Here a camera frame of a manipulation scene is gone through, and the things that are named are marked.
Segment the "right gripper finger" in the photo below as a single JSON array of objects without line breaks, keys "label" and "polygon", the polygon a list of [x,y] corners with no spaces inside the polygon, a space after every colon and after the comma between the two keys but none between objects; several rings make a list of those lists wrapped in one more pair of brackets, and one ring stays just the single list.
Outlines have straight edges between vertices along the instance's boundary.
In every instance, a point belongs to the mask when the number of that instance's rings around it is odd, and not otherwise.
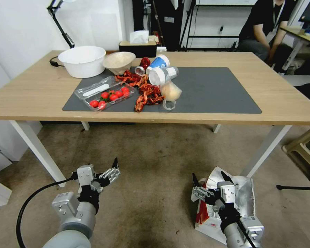
[{"label": "right gripper finger", "polygon": [[192,199],[206,199],[214,196],[214,193],[200,186],[199,181],[195,175],[192,173]]},{"label": "right gripper finger", "polygon": [[223,180],[218,181],[217,184],[232,184],[232,179],[226,173],[224,173],[224,171],[221,171],[220,173]]}]

